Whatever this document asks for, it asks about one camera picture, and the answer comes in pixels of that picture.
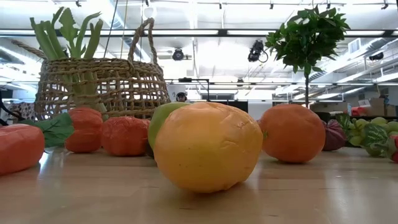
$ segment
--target small tree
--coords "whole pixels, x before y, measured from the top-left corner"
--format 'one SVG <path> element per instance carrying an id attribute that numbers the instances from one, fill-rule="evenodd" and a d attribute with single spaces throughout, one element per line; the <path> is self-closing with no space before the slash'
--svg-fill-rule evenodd
<path id="1" fill-rule="evenodd" d="M 275 49 L 276 60 L 283 59 L 285 67 L 293 66 L 293 72 L 304 69 L 305 105 L 308 107 L 308 76 L 311 70 L 321 72 L 315 65 L 322 57 L 332 60 L 336 55 L 337 42 L 344 40 L 344 33 L 349 28 L 344 14 L 337 14 L 336 8 L 319 13 L 318 6 L 313 9 L 298 11 L 287 25 L 283 23 L 279 30 L 267 36 L 266 47 Z"/>

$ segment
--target table surface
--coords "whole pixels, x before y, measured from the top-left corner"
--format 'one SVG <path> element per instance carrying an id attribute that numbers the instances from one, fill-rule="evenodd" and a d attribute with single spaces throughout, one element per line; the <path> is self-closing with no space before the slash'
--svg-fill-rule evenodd
<path id="1" fill-rule="evenodd" d="M 57 150 L 0 177 L 0 201 L 1 224 L 396 224 L 398 164 L 353 148 L 304 165 L 262 153 L 245 183 L 201 195 L 174 187 L 149 157 Z"/>

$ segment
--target tree trunk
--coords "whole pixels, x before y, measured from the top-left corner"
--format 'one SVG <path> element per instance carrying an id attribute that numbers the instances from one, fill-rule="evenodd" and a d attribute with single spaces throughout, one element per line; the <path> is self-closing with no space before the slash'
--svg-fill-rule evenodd
<path id="1" fill-rule="evenodd" d="M 309 109 L 309 107 L 308 107 L 308 76 L 305 76 L 305 107 L 307 107 Z"/>

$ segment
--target basket handle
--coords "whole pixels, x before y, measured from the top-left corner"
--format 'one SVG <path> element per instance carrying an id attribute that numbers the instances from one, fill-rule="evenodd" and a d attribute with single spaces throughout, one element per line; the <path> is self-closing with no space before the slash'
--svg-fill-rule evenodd
<path id="1" fill-rule="evenodd" d="M 140 39 L 140 37 L 142 37 L 142 35 L 144 35 L 144 29 L 145 27 L 149 24 L 149 29 L 148 29 L 148 40 L 149 40 L 149 46 L 150 46 L 150 51 L 153 54 L 154 57 L 154 63 L 156 65 L 157 64 L 157 53 L 156 53 L 156 49 L 154 47 L 154 39 L 152 36 L 152 29 L 154 28 L 154 18 L 149 18 L 147 20 L 145 20 L 137 29 L 136 32 L 134 34 L 134 38 L 132 40 L 132 44 L 130 46 L 130 51 L 129 51 L 129 58 L 128 61 L 132 62 L 134 60 L 134 51 L 136 49 L 136 45 L 138 43 L 138 40 Z"/>
<path id="2" fill-rule="evenodd" d="M 38 56 L 39 58 L 42 58 L 42 59 L 44 59 L 44 60 L 47 59 L 47 57 L 45 56 L 45 54 L 43 53 L 43 51 L 37 50 L 37 49 L 35 49 L 35 48 L 33 48 L 33 47 L 29 46 L 29 45 L 26 45 L 26 44 L 22 43 L 21 41 L 18 41 L 18 40 L 11 40 L 11 43 L 13 43 L 14 45 L 16 45 L 16 46 L 18 46 L 18 47 L 20 47 L 20 48 L 25 49 L 26 51 L 28 51 L 28 52 L 30 52 L 30 53 L 32 53 L 32 54 Z"/>

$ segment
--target cardboard box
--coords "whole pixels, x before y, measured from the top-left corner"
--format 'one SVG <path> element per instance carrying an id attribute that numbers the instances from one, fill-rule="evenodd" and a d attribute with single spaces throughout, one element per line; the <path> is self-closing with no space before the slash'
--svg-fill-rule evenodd
<path id="1" fill-rule="evenodd" d="M 348 104 L 346 102 L 339 103 L 315 103 L 310 105 L 310 109 L 314 112 L 344 112 L 347 111 Z"/>
<path id="2" fill-rule="evenodd" d="M 397 116 L 396 107 L 385 105 L 384 98 L 359 100 L 359 106 L 365 109 L 367 116 Z"/>

